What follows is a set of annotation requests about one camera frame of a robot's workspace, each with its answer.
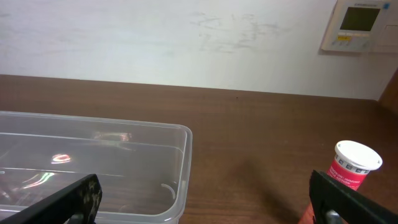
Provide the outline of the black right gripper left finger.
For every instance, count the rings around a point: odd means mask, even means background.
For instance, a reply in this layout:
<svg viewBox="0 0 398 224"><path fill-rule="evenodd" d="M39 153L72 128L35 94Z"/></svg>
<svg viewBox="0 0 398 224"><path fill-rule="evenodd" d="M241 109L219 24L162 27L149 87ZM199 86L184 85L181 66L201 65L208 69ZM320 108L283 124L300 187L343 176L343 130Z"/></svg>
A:
<svg viewBox="0 0 398 224"><path fill-rule="evenodd" d="M102 193L97 175L90 174L1 220L1 224L95 224Z"/></svg>

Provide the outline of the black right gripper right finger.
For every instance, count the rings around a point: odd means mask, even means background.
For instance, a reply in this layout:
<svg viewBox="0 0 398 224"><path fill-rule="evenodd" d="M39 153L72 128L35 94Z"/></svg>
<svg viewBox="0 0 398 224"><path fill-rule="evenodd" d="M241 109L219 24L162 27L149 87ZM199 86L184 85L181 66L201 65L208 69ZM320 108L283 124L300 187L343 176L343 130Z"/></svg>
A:
<svg viewBox="0 0 398 224"><path fill-rule="evenodd" d="M364 197L324 172L314 170L310 177L309 196L317 224L390 224L397 214Z"/></svg>

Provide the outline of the orange Redoxon tablet tube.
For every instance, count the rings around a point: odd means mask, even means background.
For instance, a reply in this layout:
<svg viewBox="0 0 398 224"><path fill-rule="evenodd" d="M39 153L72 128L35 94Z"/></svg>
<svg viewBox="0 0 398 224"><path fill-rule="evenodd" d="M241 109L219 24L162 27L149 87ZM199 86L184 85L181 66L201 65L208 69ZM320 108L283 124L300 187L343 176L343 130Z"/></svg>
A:
<svg viewBox="0 0 398 224"><path fill-rule="evenodd" d="M380 155L361 143L344 140L335 145L336 155L330 168L325 172L327 175L357 191L369 172L377 170L382 165ZM312 204L307 207L300 223L314 223L311 221L313 215Z"/></svg>

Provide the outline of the clear plastic container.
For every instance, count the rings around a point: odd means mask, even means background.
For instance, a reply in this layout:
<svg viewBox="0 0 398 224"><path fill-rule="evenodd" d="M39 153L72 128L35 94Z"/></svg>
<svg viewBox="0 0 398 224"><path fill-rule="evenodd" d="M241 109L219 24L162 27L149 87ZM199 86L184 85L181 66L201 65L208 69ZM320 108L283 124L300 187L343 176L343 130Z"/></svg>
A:
<svg viewBox="0 0 398 224"><path fill-rule="evenodd" d="M177 124L3 111L1 218L96 174L96 223L177 223L192 140Z"/></svg>

